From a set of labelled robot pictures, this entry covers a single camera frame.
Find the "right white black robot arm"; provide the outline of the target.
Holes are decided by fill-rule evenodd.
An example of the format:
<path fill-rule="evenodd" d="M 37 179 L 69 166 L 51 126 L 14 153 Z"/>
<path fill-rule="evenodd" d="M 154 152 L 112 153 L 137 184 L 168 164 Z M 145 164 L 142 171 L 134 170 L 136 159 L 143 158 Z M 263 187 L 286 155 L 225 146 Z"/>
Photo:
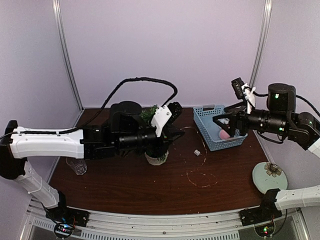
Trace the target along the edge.
<path fill-rule="evenodd" d="M 225 107 L 224 114 L 214 116 L 213 122 L 231 137 L 239 131 L 244 136 L 249 130 L 255 130 L 260 136 L 270 133 L 279 136 L 277 144 L 285 139 L 297 143 L 302 149 L 315 156 L 320 155 L 320 122 L 309 112 L 296 112 L 296 88 L 285 83 L 272 83 L 268 86 L 267 109 L 257 109 L 254 87 L 250 87 L 240 78 L 231 82 L 236 97 L 240 100 Z M 320 204 L 320 187 L 306 187 L 294 190 L 278 188 L 267 190 L 260 206 L 256 210 L 259 220 L 266 221 L 274 213 L 301 207 L 313 207 Z"/>

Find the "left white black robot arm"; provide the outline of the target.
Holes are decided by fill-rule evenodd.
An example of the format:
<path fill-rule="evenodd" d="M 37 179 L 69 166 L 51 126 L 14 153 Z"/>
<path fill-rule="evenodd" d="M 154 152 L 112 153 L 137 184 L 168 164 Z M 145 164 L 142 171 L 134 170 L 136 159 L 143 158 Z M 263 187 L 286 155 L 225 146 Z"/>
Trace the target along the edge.
<path fill-rule="evenodd" d="M 72 129 L 31 129 L 11 120 L 0 139 L 0 175 L 21 184 L 61 222 L 72 218 L 65 195 L 39 176 L 29 157 L 67 157 L 83 160 L 111 158 L 136 151 L 162 158 L 184 132 L 173 125 L 182 113 L 178 102 L 160 106 L 150 120 L 141 117 L 142 107 L 133 101 L 115 103 L 101 125 Z"/>

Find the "white battery box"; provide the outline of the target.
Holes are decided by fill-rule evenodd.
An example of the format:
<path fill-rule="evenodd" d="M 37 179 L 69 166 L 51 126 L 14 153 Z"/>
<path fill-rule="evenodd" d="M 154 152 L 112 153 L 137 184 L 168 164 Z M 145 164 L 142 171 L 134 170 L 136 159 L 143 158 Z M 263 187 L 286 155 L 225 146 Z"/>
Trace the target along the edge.
<path fill-rule="evenodd" d="M 201 152 L 200 152 L 199 150 L 197 150 L 197 149 L 195 149 L 193 153 L 194 153 L 196 156 L 201 155 Z"/>

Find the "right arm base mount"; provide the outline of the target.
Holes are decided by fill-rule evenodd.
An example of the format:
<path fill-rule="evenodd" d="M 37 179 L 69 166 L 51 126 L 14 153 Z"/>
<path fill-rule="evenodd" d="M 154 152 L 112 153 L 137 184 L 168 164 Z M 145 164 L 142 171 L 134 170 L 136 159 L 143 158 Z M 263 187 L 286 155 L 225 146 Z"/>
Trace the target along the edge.
<path fill-rule="evenodd" d="M 255 233 L 262 238 L 270 238 L 276 233 L 275 219 L 282 215 L 277 209 L 270 210 L 261 206 L 245 208 L 239 212 L 242 226 L 253 226 Z"/>

